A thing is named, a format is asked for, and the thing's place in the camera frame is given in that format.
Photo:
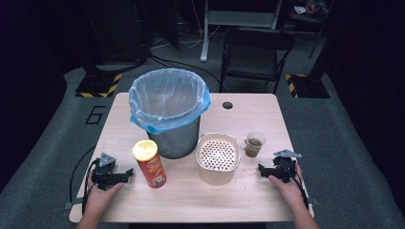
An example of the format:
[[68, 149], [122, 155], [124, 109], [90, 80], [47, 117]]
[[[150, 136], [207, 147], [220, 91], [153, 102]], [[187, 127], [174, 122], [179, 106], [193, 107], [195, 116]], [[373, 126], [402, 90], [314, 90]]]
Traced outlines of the red chip can yellow lid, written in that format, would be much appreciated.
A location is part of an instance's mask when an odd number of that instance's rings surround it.
[[140, 140], [134, 145], [132, 155], [151, 188], [157, 189], [165, 184], [166, 174], [155, 141], [150, 139]]

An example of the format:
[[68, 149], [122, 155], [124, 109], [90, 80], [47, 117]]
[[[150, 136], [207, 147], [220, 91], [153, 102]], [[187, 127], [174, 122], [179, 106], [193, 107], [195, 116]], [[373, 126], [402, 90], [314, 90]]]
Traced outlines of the clear plastic cup brown liquid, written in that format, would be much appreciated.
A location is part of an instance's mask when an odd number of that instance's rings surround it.
[[266, 143], [266, 137], [261, 132], [250, 132], [245, 139], [245, 154], [256, 157]]

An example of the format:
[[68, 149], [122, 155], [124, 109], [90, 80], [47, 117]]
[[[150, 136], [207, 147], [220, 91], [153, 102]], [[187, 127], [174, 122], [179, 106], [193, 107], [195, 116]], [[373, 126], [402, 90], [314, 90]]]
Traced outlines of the person's left hand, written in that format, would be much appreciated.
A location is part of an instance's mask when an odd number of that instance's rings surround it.
[[123, 183], [118, 183], [114, 185], [109, 190], [105, 191], [99, 189], [95, 183], [92, 181], [92, 177], [88, 178], [87, 184], [89, 185], [89, 190], [87, 192], [87, 203], [85, 206], [84, 215], [91, 217], [101, 217], [114, 196], [121, 190], [124, 186]]

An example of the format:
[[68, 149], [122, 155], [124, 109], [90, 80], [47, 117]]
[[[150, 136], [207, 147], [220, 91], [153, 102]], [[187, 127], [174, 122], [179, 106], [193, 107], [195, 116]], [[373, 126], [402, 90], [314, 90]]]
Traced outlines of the beige pot with perforated strainer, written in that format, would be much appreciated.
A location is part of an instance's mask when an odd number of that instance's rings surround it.
[[239, 140], [228, 134], [206, 133], [197, 144], [196, 161], [201, 179], [210, 185], [227, 184], [241, 161]]

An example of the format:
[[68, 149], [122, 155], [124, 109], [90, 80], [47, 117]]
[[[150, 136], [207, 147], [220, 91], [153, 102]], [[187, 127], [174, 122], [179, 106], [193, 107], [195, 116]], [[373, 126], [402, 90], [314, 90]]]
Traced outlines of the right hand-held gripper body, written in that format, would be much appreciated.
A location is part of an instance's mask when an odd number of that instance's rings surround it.
[[275, 176], [281, 179], [284, 183], [288, 183], [292, 178], [295, 180], [297, 175], [296, 170], [296, 158], [301, 157], [301, 154], [292, 152], [291, 150], [285, 149], [274, 153], [275, 158], [273, 159], [273, 164], [276, 168]]

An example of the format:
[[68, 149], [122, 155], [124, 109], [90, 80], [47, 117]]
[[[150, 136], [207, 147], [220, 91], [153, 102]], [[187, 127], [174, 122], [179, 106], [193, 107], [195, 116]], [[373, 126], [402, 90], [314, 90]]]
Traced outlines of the yellow black striped base plate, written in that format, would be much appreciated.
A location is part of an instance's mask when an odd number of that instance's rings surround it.
[[86, 75], [75, 90], [80, 97], [110, 97], [117, 89], [121, 74]]
[[294, 98], [330, 98], [320, 79], [312, 79], [305, 74], [286, 74], [285, 78]]

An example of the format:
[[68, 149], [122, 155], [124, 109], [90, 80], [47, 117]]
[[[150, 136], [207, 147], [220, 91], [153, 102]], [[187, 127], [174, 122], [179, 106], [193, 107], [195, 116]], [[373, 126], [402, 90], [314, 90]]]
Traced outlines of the scattered white crumbs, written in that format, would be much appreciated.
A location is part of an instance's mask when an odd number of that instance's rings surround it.
[[237, 169], [235, 173], [236, 179], [246, 179], [247, 177], [254, 177], [257, 175], [257, 168], [256, 167], [240, 167]]

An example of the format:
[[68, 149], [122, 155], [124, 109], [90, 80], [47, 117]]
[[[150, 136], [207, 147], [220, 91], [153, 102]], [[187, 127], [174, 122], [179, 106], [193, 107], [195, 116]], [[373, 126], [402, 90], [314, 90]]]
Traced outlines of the blue plastic bin bag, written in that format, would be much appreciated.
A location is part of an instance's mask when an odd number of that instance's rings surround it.
[[210, 104], [202, 78], [183, 69], [151, 71], [135, 79], [129, 90], [130, 120], [153, 135], [190, 124]]

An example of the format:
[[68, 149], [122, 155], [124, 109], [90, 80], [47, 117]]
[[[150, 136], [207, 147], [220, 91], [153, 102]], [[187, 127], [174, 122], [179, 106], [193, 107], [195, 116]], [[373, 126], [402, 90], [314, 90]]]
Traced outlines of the black mesh trash bin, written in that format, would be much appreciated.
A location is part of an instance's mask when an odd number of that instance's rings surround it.
[[200, 120], [198, 116], [185, 126], [157, 135], [148, 133], [148, 137], [157, 143], [160, 156], [169, 159], [183, 158], [191, 154], [197, 146]]

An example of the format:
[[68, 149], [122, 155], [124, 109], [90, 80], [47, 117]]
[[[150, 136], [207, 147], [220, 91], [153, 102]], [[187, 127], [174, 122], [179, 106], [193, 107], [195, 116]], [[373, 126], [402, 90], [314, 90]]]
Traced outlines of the person's right hand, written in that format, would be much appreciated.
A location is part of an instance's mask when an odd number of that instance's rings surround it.
[[279, 189], [292, 213], [307, 213], [309, 211], [304, 202], [301, 189], [295, 181], [284, 183], [282, 180], [274, 176], [269, 176], [268, 179]]

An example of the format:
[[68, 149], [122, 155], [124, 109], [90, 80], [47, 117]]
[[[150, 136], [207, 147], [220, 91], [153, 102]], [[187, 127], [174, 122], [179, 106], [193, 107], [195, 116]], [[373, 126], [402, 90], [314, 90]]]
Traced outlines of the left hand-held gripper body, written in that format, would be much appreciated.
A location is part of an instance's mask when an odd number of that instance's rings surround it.
[[117, 160], [113, 156], [105, 153], [96, 160], [96, 167], [92, 173], [92, 182], [97, 185], [101, 190], [108, 190], [111, 188], [111, 181], [115, 178], [123, 178], [119, 174], [114, 174], [113, 169], [116, 166]]

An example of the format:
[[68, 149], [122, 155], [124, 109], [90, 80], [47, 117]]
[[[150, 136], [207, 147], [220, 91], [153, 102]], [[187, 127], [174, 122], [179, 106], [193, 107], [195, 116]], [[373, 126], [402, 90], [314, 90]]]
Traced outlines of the white desk frame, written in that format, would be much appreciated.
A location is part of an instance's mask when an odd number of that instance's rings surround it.
[[211, 10], [209, 0], [204, 0], [203, 42], [200, 60], [204, 63], [208, 58], [209, 26], [242, 26], [263, 27], [275, 30], [283, 0], [275, 0], [273, 12]]

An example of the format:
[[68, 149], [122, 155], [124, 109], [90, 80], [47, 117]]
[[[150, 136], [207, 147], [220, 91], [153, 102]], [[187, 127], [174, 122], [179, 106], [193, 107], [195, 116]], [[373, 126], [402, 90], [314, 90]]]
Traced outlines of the black folding chair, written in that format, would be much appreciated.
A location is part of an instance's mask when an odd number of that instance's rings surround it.
[[285, 31], [238, 27], [224, 36], [220, 91], [229, 77], [274, 82], [277, 92], [287, 57], [294, 47], [293, 37]]

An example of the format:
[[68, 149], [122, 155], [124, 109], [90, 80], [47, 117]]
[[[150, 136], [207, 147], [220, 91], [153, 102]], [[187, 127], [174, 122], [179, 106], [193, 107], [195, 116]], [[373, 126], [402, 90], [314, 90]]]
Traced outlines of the dark cabinet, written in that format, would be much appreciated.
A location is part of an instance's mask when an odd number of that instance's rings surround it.
[[79, 0], [104, 64], [146, 62], [149, 25], [143, 0]]

